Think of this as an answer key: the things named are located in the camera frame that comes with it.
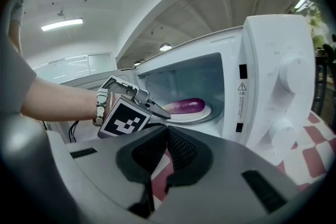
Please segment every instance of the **gray surface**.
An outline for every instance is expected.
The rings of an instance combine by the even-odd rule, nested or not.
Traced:
[[[144,219],[124,210],[99,190],[83,173],[71,157],[60,135],[47,132],[58,171],[64,184],[79,207],[80,221],[83,223],[147,223]],[[86,148],[84,143],[71,144],[71,151]],[[104,176],[104,169],[99,171]]]
[[[138,202],[143,186],[126,180],[115,163],[117,150],[161,128],[65,145],[56,132],[34,120],[13,115],[5,119],[1,157],[31,197],[59,222],[71,223],[243,223],[266,215],[241,173],[258,170],[287,200],[297,188],[285,175],[234,142],[183,129],[206,143],[214,163],[196,184],[174,187],[148,220],[125,207]],[[69,153],[94,147],[98,152],[73,159]]]
[[[101,140],[67,144],[70,152],[93,147],[96,153],[76,158],[74,161],[91,182],[106,196],[123,208],[129,208],[139,202],[144,192],[144,185],[128,181],[116,164],[116,153],[124,145],[137,140],[153,130],[156,126],[137,134],[121,135]]]
[[[249,169],[258,170],[286,200],[298,193],[288,177],[246,147],[203,133],[180,130],[212,149],[213,166],[195,185],[170,188],[150,220],[158,223],[245,223],[265,216],[266,210],[241,176]]]

